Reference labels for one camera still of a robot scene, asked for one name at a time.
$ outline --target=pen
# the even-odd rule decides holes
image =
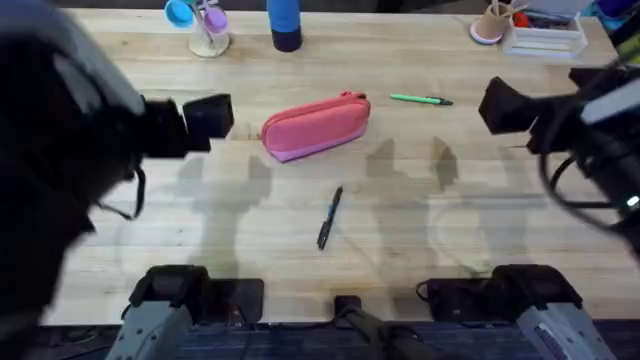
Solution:
[[[327,215],[327,219],[322,223],[322,227],[320,228],[320,234],[318,234],[318,248],[320,250],[324,250],[324,246],[327,244],[327,240],[329,239],[329,231],[331,231],[331,225],[333,225],[333,217],[336,215],[336,209],[338,208],[338,204],[340,204],[341,196],[342,186],[336,189],[335,194],[333,194],[333,201],[331,201],[331,206],[329,206],[329,214]]]
[[[421,97],[421,96],[391,94],[391,98],[394,100],[421,102],[421,103],[433,104],[433,105],[453,105],[453,101],[451,100],[437,98],[433,96]]]

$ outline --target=zipper pull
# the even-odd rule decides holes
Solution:
[[[343,91],[340,93],[340,96],[354,96],[354,93],[352,91]],[[366,99],[367,95],[363,93],[356,93],[355,97],[358,99]]]

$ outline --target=black pen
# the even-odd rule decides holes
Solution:
[[[331,231],[331,225],[333,225],[333,217],[336,215],[336,210],[338,209],[338,204],[340,204],[341,196],[342,186],[336,189],[335,194],[333,194],[333,201],[329,207],[327,220],[322,223],[322,227],[320,228],[320,234],[318,234],[318,248],[320,250],[324,250],[324,246],[327,244],[327,240],[329,239],[329,232]]]

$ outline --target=wooden table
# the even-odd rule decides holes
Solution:
[[[303,48],[283,54],[271,46],[266,14],[231,12],[232,47],[201,59],[160,11],[71,12],[144,95],[184,102],[228,92],[237,125],[210,154],[146,161],[139,220],[92,213],[98,233],[69,253],[48,323],[119,322],[136,281],[167,263],[264,279],[263,320],[271,322],[328,319],[337,294],[361,296],[383,319],[426,319],[417,282],[531,262],[560,269],[594,317],[640,317],[640,273],[625,244],[551,204],[536,158],[513,147],[527,137],[492,137],[477,114],[496,75],[536,96],[574,90],[570,66],[615,55],[596,20],[583,20],[585,52],[558,60],[476,45],[472,16],[304,14]],[[373,104],[361,139],[285,165],[256,141],[270,114],[346,89]],[[399,102],[390,93],[456,103]],[[320,252],[318,231],[340,184],[345,193]],[[571,197],[598,196],[576,171],[561,187]],[[131,208],[134,188],[123,185],[105,201]]]

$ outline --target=zipper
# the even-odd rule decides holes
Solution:
[[[319,110],[329,109],[334,106],[342,105],[343,103],[347,104],[350,102],[350,100],[353,100],[353,99],[366,99],[366,98],[367,98],[367,95],[365,94],[357,94],[354,96],[353,92],[345,91],[340,93],[340,97],[324,102],[322,104],[316,104],[314,106],[305,107],[304,109],[299,109],[297,111],[288,111],[286,114],[282,114],[281,116],[276,115],[271,119],[269,119],[267,123],[264,125],[264,127],[262,128],[263,131],[262,131],[261,137],[262,139],[264,139],[267,128],[279,122],[280,120],[286,120],[291,117],[296,117],[296,116],[308,114],[308,113],[319,111]]]

